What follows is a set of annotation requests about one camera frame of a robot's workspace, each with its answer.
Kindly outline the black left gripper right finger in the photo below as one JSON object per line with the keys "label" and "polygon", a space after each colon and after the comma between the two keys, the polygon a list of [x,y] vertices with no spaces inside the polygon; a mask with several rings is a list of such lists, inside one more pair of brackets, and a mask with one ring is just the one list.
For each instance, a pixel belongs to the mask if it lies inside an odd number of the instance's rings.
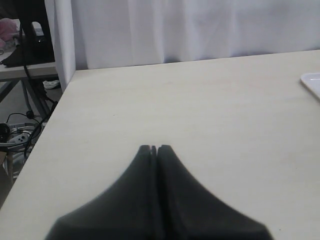
{"label": "black left gripper right finger", "polygon": [[169,145],[157,153],[157,189],[168,240],[271,240],[262,223],[225,204],[183,165]]}

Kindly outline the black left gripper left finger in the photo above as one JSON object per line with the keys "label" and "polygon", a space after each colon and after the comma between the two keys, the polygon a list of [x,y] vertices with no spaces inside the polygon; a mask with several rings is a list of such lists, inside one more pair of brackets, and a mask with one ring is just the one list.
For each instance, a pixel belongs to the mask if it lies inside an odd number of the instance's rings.
{"label": "black left gripper left finger", "polygon": [[58,218],[46,239],[155,240],[155,153],[154,146],[140,146],[128,168],[106,191]]}

